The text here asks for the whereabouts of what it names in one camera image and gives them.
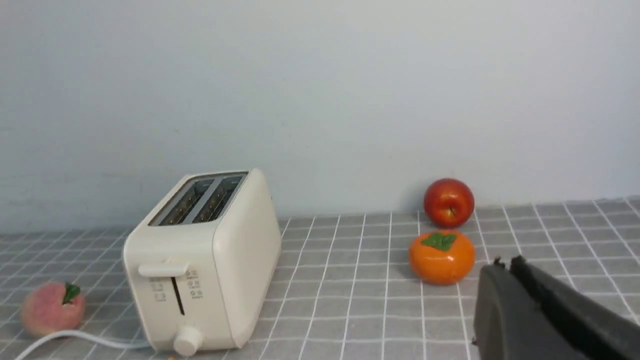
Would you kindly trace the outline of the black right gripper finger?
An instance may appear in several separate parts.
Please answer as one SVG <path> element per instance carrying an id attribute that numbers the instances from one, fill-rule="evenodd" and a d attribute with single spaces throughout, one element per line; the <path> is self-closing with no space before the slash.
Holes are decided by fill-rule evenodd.
<path id="1" fill-rule="evenodd" d="M 473 319 L 481 360 L 637 360 L 640 329 L 518 255 L 479 272 Z"/>

